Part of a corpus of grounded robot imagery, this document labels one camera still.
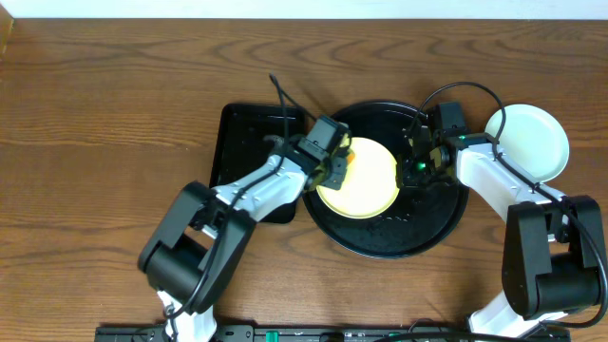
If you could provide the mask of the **orange green sponge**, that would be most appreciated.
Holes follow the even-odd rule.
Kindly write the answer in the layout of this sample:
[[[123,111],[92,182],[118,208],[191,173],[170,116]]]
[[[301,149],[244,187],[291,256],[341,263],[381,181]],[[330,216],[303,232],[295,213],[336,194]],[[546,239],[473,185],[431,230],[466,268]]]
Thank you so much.
[[[352,150],[349,150],[347,157],[346,157],[347,165],[350,165],[353,162],[354,158],[355,158],[355,153]]]

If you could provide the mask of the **yellow plate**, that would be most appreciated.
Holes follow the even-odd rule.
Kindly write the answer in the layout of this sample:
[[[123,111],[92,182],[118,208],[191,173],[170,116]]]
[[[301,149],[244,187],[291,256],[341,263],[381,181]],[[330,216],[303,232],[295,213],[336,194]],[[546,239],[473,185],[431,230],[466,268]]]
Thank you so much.
[[[386,211],[396,200],[396,159],[379,142],[354,137],[355,153],[348,165],[346,179],[340,190],[317,187],[323,203],[336,214],[349,219],[368,219]]]

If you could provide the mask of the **mint green plate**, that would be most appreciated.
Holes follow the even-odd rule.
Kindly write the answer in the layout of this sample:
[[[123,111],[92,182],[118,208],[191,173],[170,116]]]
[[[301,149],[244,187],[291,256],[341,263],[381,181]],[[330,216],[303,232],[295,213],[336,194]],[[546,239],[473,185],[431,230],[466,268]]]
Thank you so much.
[[[531,104],[505,108],[506,123],[499,138],[506,155],[537,181],[556,178],[569,160],[569,141],[561,124]]]

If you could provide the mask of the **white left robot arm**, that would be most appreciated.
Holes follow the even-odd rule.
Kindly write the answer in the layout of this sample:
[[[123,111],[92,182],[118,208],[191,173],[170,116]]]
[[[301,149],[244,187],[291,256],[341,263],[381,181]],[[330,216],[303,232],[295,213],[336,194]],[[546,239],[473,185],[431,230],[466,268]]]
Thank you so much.
[[[164,340],[213,337],[213,306],[257,224],[318,185],[339,188],[351,143],[349,134],[328,143],[310,135],[294,138],[239,180],[214,188],[192,181],[180,190],[138,257],[139,270],[163,305]]]

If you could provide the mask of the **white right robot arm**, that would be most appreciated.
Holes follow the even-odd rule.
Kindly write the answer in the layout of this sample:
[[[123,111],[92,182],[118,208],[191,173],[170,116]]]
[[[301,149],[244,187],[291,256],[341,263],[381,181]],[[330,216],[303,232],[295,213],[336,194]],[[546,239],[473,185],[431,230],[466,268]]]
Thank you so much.
[[[478,193],[506,224],[502,292],[472,313],[477,335],[523,338],[540,329],[582,329],[607,312],[601,213],[588,196],[568,197],[511,161],[497,138],[462,127],[406,132],[404,185],[456,183]]]

